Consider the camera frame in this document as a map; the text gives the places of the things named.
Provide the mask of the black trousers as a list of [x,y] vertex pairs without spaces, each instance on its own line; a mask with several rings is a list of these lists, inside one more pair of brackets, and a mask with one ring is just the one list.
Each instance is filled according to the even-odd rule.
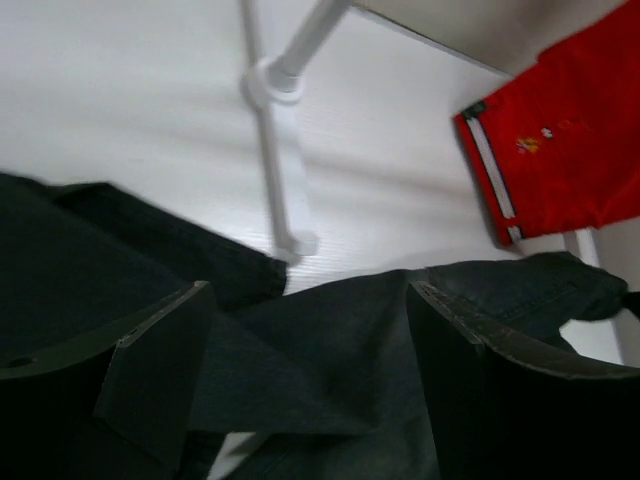
[[253,432],[234,479],[445,479],[406,307],[419,281],[569,353],[572,320],[636,310],[627,283],[567,252],[392,270],[286,292],[286,265],[106,183],[1,178],[1,366],[196,282],[215,314],[178,469],[204,479]]

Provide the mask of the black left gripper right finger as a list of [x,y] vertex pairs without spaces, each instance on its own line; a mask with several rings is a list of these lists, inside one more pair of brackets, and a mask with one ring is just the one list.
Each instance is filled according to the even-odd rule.
[[426,282],[407,316],[445,479],[635,479],[639,372],[569,353]]

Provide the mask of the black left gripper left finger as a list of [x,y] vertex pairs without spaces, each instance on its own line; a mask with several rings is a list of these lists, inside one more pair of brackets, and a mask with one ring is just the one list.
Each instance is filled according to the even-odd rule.
[[2,364],[2,478],[171,478],[214,314],[196,282]]

